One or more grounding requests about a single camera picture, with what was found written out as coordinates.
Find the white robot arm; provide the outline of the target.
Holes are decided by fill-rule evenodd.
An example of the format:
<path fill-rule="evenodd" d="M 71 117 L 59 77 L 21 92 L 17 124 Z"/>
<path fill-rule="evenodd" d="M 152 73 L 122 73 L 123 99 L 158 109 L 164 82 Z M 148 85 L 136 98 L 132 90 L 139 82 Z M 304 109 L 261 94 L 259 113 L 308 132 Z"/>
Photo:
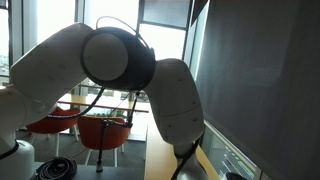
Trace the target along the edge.
<path fill-rule="evenodd" d="M 184 61 L 157 60 L 142 38 L 116 27 L 75 23 L 35 46 L 10 70 L 0 90 L 0 179 L 30 180 L 34 149 L 15 131 L 49 115 L 84 79 L 102 88 L 144 91 L 162 139 L 174 148 L 172 180 L 208 180 L 195 151 L 204 118 L 194 79 Z"/>

